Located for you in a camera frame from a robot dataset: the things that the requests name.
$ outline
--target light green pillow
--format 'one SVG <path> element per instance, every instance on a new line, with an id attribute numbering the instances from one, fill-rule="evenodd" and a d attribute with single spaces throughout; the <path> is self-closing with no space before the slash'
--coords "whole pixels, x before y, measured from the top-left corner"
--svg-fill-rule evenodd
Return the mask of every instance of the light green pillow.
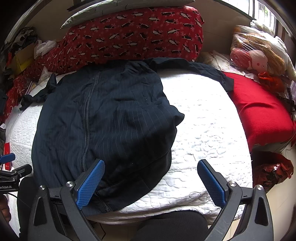
<path id="1" fill-rule="evenodd" d="M 128 9 L 165 6 L 179 7 L 188 5 L 194 1 L 195 0 L 105 0 L 72 15 L 61 28 L 69 28 L 93 18 Z"/>

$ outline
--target window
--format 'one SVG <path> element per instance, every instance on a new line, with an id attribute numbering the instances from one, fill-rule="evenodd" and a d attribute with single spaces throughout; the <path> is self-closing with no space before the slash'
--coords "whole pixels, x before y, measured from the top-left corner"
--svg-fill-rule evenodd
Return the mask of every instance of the window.
<path id="1" fill-rule="evenodd" d="M 275 31 L 276 17 L 273 13 L 258 0 L 222 0 L 239 10 L 245 12 L 251 17 L 258 20 L 259 23 L 265 24 L 271 30 Z"/>

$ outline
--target mattress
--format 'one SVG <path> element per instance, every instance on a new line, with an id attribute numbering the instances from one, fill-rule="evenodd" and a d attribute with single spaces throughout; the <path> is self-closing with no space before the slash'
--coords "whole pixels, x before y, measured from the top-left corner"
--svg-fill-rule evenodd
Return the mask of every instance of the mattress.
<path id="1" fill-rule="evenodd" d="M 147 195 L 115 212 L 89 216 L 106 224 L 141 221 L 149 216 L 195 210 L 211 224 L 220 208 L 215 206 L 197 174 L 197 163 L 206 159 L 227 181 L 252 187 L 252 167 L 246 136 L 237 110 L 222 86 L 204 76 L 183 70 L 163 70 L 163 91 L 185 118 L 177 126 L 168 173 Z M 11 135 L 13 167 L 32 164 L 31 148 L 42 104 L 32 104 L 17 119 Z M 236 219 L 240 218 L 240 206 Z"/>

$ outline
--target person's leg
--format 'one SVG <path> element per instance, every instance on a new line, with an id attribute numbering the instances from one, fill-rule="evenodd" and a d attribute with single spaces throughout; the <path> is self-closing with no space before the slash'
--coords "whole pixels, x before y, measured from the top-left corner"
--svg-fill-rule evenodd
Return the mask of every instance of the person's leg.
<path id="1" fill-rule="evenodd" d="M 144 221 L 131 241 L 202 241 L 207 221 L 194 211 L 176 211 Z"/>
<path id="2" fill-rule="evenodd" d="M 21 241 L 27 241 L 28 239 L 29 218 L 37 190 L 38 188 L 33 177 L 25 177 L 20 182 L 20 190 L 17 194 L 17 213 L 20 223 Z"/>

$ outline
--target pink plush toy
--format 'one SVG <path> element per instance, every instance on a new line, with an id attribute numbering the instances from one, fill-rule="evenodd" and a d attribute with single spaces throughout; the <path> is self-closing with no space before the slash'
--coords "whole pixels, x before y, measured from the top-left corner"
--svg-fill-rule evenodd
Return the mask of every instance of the pink plush toy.
<path id="1" fill-rule="evenodd" d="M 245 51 L 235 48 L 231 51 L 230 58 L 241 69 L 254 69 L 259 74 L 267 72 L 268 60 L 261 50 Z"/>

